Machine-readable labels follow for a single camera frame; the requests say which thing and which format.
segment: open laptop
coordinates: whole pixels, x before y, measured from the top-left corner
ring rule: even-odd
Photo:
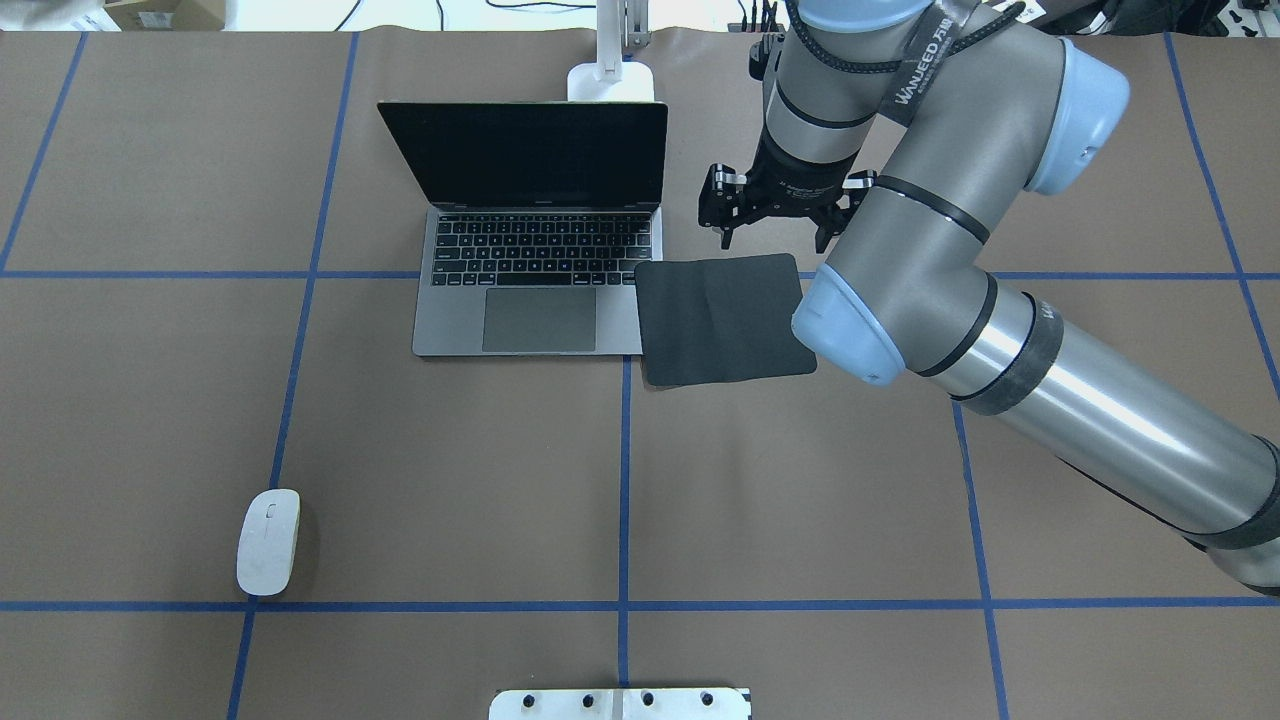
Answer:
[[[430,204],[413,352],[639,355],[660,102],[379,102]]]

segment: black laptop screen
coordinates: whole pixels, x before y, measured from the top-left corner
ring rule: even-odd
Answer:
[[[379,102],[426,199],[481,208],[657,206],[660,102]]]

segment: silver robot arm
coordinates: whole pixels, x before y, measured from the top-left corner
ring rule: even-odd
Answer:
[[[1238,582],[1280,596],[1276,446],[974,265],[1019,191],[1059,192],[1088,164],[1128,102],[1124,77],[1011,22],[1016,8],[786,4],[787,35],[751,55],[764,82],[755,160],[745,176],[712,165],[700,223],[723,247],[735,227],[768,215],[813,219],[819,251],[846,234],[792,318],[801,342],[872,384],[902,370],[932,380],[1162,520]],[[906,135],[878,176],[849,176],[877,114]]]

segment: space bar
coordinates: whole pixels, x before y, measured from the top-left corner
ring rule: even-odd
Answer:
[[[573,284],[572,273],[498,273],[498,284]]]

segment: blue plastic cap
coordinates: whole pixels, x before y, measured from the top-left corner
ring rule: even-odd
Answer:
[[[826,264],[791,315],[791,332],[809,350],[873,386],[893,382],[906,363],[861,297]]]
[[[1027,190],[1055,195],[1080,177],[1084,168],[1111,137],[1129,104],[1129,81],[1120,70],[1066,45],[1062,90],[1059,92],[1053,129],[1044,155]]]
[[[872,32],[911,18],[933,0],[803,0],[800,19],[828,32]]]

